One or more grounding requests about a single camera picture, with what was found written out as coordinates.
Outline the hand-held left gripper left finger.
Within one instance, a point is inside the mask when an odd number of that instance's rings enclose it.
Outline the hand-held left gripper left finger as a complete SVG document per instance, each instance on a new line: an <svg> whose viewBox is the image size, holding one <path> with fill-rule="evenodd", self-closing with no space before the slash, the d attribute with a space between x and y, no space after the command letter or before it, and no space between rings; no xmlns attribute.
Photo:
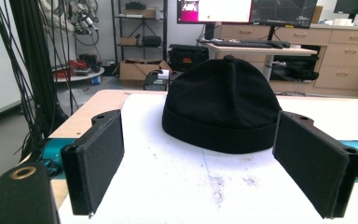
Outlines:
<svg viewBox="0 0 358 224"><path fill-rule="evenodd" d="M74 215L96 213L124 152L120 109L94 116L91 127L61 149Z"/></svg>

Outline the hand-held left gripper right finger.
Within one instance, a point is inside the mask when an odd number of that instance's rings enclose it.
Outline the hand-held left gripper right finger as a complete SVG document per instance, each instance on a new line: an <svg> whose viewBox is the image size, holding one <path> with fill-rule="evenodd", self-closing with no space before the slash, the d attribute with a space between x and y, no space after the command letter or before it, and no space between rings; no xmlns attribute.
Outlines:
<svg viewBox="0 0 358 224"><path fill-rule="evenodd" d="M358 149L296 113L279 113L272 154L323 218L345 215L358 174Z"/></svg>

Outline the black fleece hat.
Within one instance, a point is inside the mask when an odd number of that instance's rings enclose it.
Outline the black fleece hat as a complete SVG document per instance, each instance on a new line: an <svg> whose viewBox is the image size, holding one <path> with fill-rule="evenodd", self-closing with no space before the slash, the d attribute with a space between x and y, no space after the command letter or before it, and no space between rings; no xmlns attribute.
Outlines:
<svg viewBox="0 0 358 224"><path fill-rule="evenodd" d="M193 146L252 153L272 147L281 110L262 73L227 55L199 63L172 82L162 128Z"/></svg>

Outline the round white platform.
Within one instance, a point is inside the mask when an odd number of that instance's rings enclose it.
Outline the round white platform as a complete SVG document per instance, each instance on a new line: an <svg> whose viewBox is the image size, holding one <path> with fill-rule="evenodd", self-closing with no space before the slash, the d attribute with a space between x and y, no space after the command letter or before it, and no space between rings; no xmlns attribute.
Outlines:
<svg viewBox="0 0 358 224"><path fill-rule="evenodd" d="M53 72L53 80L58 83L64 82L73 82L86 79L93 79L101 76L104 73L102 67L99 68L97 72L92 71L91 69L86 70L70 70L61 69Z"/></svg>

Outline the small black electronic device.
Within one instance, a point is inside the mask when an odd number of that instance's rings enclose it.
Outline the small black electronic device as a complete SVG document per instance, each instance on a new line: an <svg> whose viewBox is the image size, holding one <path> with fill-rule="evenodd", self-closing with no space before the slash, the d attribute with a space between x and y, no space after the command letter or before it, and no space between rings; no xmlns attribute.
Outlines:
<svg viewBox="0 0 358 224"><path fill-rule="evenodd" d="M170 71L166 69L159 69L151 71L145 78L145 91L166 91L168 89L168 82L170 78Z"/></svg>

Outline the open cardboard box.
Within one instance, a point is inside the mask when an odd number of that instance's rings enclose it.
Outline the open cardboard box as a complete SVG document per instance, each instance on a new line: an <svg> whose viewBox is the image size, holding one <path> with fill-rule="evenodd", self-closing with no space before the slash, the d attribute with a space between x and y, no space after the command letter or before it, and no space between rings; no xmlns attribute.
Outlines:
<svg viewBox="0 0 358 224"><path fill-rule="evenodd" d="M124 87L143 87L146 76L157 70L172 71L164 60L127 59L116 68L120 84Z"/></svg>

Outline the wooden drawer cabinet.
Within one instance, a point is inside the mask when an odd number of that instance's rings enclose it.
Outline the wooden drawer cabinet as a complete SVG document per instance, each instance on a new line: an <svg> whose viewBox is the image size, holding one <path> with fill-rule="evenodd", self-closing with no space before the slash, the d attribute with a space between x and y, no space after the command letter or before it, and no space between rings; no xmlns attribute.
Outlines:
<svg viewBox="0 0 358 224"><path fill-rule="evenodd" d="M313 24L309 29L279 27L273 38L319 50L314 67L319 73L317 79L273 80L273 90L358 97L358 27L321 24Z"/></svg>

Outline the white standing desk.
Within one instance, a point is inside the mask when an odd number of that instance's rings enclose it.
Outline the white standing desk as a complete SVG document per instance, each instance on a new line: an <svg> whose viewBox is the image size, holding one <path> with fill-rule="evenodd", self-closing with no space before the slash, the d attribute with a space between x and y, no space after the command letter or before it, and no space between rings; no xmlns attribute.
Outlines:
<svg viewBox="0 0 358 224"><path fill-rule="evenodd" d="M283 48L283 49L257 49L257 48L232 48L232 47L219 47L212 43L206 44L210 51L210 58L217 58L220 54L242 54L242 55L264 55L263 76L266 80L270 79L272 71L273 59L275 55L278 56L310 56L316 54L315 50L310 49L296 49L296 48Z"/></svg>

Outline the small cardboard box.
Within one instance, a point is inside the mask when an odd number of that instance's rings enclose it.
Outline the small cardboard box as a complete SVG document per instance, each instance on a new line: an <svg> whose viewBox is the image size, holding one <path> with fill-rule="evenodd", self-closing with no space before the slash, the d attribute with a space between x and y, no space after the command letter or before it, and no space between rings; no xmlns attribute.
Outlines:
<svg viewBox="0 0 358 224"><path fill-rule="evenodd" d="M136 37L121 37L120 44L122 46L137 46L138 39Z"/></svg>

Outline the black pouch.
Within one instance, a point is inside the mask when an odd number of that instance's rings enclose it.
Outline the black pouch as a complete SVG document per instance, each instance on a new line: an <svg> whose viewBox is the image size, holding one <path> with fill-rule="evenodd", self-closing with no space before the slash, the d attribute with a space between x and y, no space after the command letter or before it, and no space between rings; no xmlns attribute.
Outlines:
<svg viewBox="0 0 358 224"><path fill-rule="evenodd" d="M161 37L156 35L146 35L142 39L142 44L145 47L156 48L161 45Z"/></svg>

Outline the black keyboard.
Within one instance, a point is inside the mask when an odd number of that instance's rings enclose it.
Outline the black keyboard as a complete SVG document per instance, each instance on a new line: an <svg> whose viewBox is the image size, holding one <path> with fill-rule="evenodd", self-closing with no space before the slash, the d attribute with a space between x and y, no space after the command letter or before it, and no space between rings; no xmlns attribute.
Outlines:
<svg viewBox="0 0 358 224"><path fill-rule="evenodd" d="M213 41L213 44L218 47L231 47L231 48L257 48L257 49L272 48L272 46L269 44L255 43L255 42Z"/></svg>

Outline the black equipment case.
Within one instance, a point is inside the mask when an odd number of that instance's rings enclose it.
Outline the black equipment case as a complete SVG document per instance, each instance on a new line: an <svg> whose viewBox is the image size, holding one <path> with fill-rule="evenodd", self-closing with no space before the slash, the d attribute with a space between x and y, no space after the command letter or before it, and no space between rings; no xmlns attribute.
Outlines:
<svg viewBox="0 0 358 224"><path fill-rule="evenodd" d="M170 44L169 66L175 71L186 71L209 59L209 50L203 46Z"/></svg>

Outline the black metal shelf rack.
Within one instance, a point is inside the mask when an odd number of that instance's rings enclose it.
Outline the black metal shelf rack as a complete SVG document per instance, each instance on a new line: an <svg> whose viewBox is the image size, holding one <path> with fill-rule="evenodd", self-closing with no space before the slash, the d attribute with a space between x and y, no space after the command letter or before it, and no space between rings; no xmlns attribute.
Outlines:
<svg viewBox="0 0 358 224"><path fill-rule="evenodd" d="M113 23L113 46L115 60L128 58L162 59L168 57L168 0L110 0ZM130 18L124 14L125 9L154 9L155 19ZM142 39L146 35L161 37L161 45L156 48L145 47ZM122 46L121 37L136 37L137 46Z"/></svg>

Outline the dark computer monitor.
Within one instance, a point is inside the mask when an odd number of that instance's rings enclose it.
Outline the dark computer monitor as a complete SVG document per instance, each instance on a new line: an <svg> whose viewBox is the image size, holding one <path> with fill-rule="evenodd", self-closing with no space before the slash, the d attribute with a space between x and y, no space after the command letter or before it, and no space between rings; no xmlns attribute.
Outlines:
<svg viewBox="0 0 358 224"><path fill-rule="evenodd" d="M308 29L317 0L253 0L252 24Z"/></svg>

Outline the flat cardboard box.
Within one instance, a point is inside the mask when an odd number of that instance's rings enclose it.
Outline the flat cardboard box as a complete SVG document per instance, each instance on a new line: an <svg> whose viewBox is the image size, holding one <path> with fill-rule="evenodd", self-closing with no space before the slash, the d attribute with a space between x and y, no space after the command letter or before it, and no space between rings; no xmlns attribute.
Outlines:
<svg viewBox="0 0 358 224"><path fill-rule="evenodd" d="M125 9L124 14L130 18L156 18L156 11L154 9Z"/></svg>

